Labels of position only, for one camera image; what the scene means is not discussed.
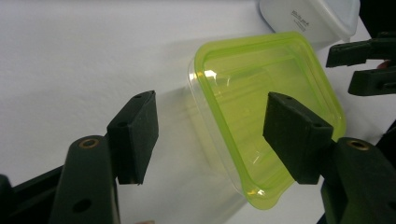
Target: translucent container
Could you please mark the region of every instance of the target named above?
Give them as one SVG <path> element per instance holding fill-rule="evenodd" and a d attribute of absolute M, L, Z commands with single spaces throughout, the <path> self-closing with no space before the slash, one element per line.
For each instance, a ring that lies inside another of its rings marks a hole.
<path fill-rule="evenodd" d="M 262 137 L 269 91 L 294 97 L 328 121 L 334 140 L 345 132 L 318 59 L 296 32 L 207 43 L 195 55 L 189 82 L 206 141 L 213 142 L 235 187 L 259 209 L 274 206 L 293 183 Z"/>
<path fill-rule="evenodd" d="M 276 32 L 298 31 L 314 47 L 356 33 L 360 0 L 261 0 L 260 11 Z"/>

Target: black clamp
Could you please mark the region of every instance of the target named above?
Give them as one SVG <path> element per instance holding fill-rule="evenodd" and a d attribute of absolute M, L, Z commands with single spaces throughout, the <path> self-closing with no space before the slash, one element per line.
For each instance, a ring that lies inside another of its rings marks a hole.
<path fill-rule="evenodd" d="M 332 140 L 332 126 L 297 100 L 270 92 L 263 136 L 299 184 L 317 184 L 319 223 L 396 223 L 396 170 L 379 148 Z"/>
<path fill-rule="evenodd" d="M 348 92 L 371 96 L 396 93 L 396 32 L 383 32 L 377 38 L 332 46 L 326 67 L 366 63 L 367 59 L 389 60 L 387 68 L 356 71 Z"/>
<path fill-rule="evenodd" d="M 105 136 L 74 142 L 64 166 L 14 188 L 0 175 L 0 223 L 120 223 L 115 178 L 143 183 L 158 131 L 155 91 L 134 96 Z"/>

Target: white plastic container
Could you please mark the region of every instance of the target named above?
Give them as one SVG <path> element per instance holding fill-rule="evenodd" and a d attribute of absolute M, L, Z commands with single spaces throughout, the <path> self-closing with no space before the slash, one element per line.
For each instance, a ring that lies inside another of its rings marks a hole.
<path fill-rule="evenodd" d="M 356 33 L 360 0 L 261 0 L 260 11 L 277 32 L 298 31 L 316 48 Z"/>

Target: white table surface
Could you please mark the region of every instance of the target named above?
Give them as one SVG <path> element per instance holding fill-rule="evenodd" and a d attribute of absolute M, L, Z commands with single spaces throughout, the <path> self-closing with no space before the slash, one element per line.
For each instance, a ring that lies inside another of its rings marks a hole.
<path fill-rule="evenodd" d="M 320 186 L 294 184 L 261 211 L 213 172 L 184 102 L 201 45 L 269 33 L 255 0 L 0 2 L 0 173 L 15 186 L 62 165 L 72 142 L 105 134 L 132 96 L 155 90 L 160 137 L 144 185 L 119 186 L 122 223 L 316 223 Z M 351 40 L 368 38 L 360 21 Z M 322 64 L 327 52 L 317 51 Z M 378 64 L 325 69 L 346 136 L 374 144 L 396 99 L 347 87 L 354 70 Z"/>

